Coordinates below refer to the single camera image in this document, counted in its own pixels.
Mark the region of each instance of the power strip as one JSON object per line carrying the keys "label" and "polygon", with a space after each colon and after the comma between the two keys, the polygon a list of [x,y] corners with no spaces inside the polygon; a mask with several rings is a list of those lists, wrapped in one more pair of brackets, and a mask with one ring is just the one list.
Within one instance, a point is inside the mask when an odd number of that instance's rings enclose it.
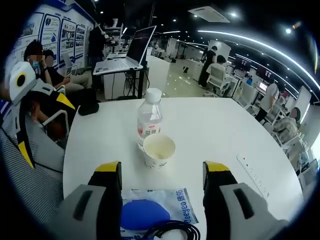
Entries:
{"label": "power strip", "polygon": [[246,160],[244,156],[238,155],[236,156],[236,159],[239,161],[239,163],[242,165],[244,170],[248,173],[250,178],[252,179],[255,186],[258,188],[260,194],[262,197],[267,200],[270,197],[269,191],[264,186],[263,182],[259,178],[258,174],[255,173],[255,170],[252,166],[250,166],[250,163]]}

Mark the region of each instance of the plastic water bottle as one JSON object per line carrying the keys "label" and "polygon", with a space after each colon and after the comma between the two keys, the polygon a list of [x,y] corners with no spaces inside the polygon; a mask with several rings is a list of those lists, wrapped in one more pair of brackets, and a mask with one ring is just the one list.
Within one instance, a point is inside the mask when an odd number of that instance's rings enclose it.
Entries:
{"label": "plastic water bottle", "polygon": [[160,106],[162,92],[157,88],[148,88],[145,101],[138,109],[138,146],[143,149],[145,138],[160,132],[163,118]]}

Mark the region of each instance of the white round table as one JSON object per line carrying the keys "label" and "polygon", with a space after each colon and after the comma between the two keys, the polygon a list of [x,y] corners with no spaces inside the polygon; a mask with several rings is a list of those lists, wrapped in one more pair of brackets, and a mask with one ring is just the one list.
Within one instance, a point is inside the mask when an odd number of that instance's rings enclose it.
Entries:
{"label": "white round table", "polygon": [[123,189],[187,188],[205,238],[203,162],[226,165],[238,183],[258,188],[237,160],[244,156],[269,192],[268,210],[290,220],[303,202],[296,173],[271,135],[230,98],[163,98],[161,132],[176,144],[173,160],[150,170],[137,147],[137,110],[144,100],[100,103],[92,115],[76,114],[65,150],[63,194],[87,184],[95,168],[120,161]]}

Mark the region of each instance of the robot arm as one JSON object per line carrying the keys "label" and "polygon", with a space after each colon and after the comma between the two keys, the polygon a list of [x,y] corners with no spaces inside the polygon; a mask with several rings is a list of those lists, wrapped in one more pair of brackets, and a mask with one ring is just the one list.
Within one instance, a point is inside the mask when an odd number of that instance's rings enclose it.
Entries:
{"label": "robot arm", "polygon": [[60,109],[72,113],[76,109],[71,102],[50,84],[36,79],[35,71],[28,62],[17,62],[11,70],[9,92],[12,101],[13,128],[18,142],[18,148],[27,163],[34,168],[27,129],[25,125],[26,112],[31,101],[50,105],[58,105]]}

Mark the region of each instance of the paper cup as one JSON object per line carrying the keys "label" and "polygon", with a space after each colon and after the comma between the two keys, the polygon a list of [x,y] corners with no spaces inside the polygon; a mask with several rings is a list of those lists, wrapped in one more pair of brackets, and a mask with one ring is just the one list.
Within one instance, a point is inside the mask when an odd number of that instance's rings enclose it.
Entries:
{"label": "paper cup", "polygon": [[161,133],[147,136],[143,141],[145,165],[150,169],[161,169],[175,153],[175,142]]}

